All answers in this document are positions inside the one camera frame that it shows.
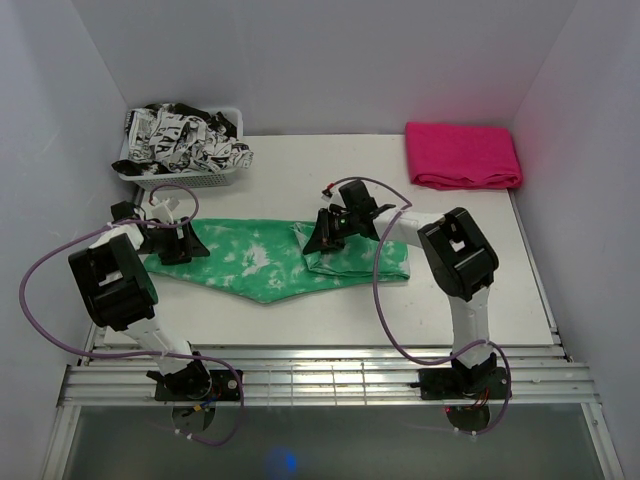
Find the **glass panel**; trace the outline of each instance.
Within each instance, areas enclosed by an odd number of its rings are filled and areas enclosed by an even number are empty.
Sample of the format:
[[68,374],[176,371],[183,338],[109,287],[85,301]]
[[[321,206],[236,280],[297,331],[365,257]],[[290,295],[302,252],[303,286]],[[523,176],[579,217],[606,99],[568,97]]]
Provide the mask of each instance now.
[[[237,410],[218,409],[220,437]],[[603,478],[579,405],[514,405],[472,439],[441,407],[251,408],[225,447],[189,442],[168,407],[84,407],[65,478],[86,479],[569,479]]]

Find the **white wall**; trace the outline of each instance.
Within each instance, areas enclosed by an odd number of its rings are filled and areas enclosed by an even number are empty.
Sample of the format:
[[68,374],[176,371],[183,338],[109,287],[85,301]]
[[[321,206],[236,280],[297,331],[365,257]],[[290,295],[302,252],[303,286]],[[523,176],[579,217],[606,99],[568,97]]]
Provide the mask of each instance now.
[[125,100],[232,104],[249,133],[506,124],[575,0],[73,0]]
[[[0,477],[39,475],[67,361],[27,324],[22,274],[108,220],[128,194],[117,158],[126,105],[69,0],[0,0]],[[83,346],[90,319],[66,257],[28,298],[46,326]]]
[[514,123],[517,201],[562,339],[640,478],[640,4],[578,2]]

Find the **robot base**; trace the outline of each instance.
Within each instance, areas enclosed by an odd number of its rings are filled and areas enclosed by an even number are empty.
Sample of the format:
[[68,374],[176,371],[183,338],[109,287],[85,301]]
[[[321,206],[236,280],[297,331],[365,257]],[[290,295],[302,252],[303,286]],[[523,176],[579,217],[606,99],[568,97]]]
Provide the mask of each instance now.
[[[240,378],[243,378],[242,370],[237,370]],[[212,394],[216,395],[216,402],[237,402],[240,400],[240,388],[235,377],[229,370],[209,370],[212,381]],[[153,397],[159,402],[193,402],[194,399],[185,395],[171,393],[164,385],[156,385],[156,393]]]
[[418,383],[422,400],[468,400],[488,389],[488,400],[504,400],[507,396],[507,371],[496,367],[481,381],[468,385],[453,368],[423,368],[418,370]]

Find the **aluminum frame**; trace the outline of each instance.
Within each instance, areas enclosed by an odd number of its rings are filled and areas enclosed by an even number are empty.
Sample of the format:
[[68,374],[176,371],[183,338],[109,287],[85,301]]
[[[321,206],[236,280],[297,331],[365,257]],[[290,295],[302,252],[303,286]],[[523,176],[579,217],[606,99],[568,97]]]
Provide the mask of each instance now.
[[[139,203],[141,194],[138,189],[134,201]],[[512,367],[512,403],[581,404],[604,477],[622,479],[624,475],[589,368],[567,359],[513,192],[509,195],[554,339],[553,346],[505,348]],[[105,346],[103,338],[103,329],[92,328],[87,349],[111,353],[124,351]],[[416,381],[420,367],[390,347],[214,348],[202,345],[196,348],[204,355],[222,358],[244,370],[248,406],[334,405],[342,408],[464,403],[421,400],[418,391],[408,385]],[[419,358],[435,358],[447,356],[449,349],[423,347],[409,349],[409,352]],[[154,367],[148,357],[122,360],[83,357],[80,366],[70,367],[62,385],[42,478],[63,478],[83,406],[166,406],[166,403],[153,400],[155,384],[145,376],[146,371]]]

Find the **white table surface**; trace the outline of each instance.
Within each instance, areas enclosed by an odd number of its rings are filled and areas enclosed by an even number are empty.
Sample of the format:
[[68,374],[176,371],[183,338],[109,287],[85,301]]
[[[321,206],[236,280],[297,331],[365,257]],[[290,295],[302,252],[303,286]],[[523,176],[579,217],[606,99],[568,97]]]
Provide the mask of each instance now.
[[[380,179],[405,193],[423,212],[469,210],[500,260],[489,297],[491,337],[505,345],[550,345],[549,326],[506,190],[439,192],[409,183],[401,135],[249,137],[255,152],[248,171],[228,187],[196,189],[199,216],[315,221],[321,190],[352,175]],[[369,185],[378,204],[396,203]],[[193,201],[180,191],[158,197]],[[147,206],[146,197],[143,206]],[[384,284],[381,299],[396,338],[408,346],[452,343],[451,314],[421,249],[409,247],[411,279]],[[235,295],[152,275],[160,302],[156,312],[176,333],[197,345],[386,346],[370,285],[300,295],[261,305]],[[105,344],[134,342],[109,330]]]

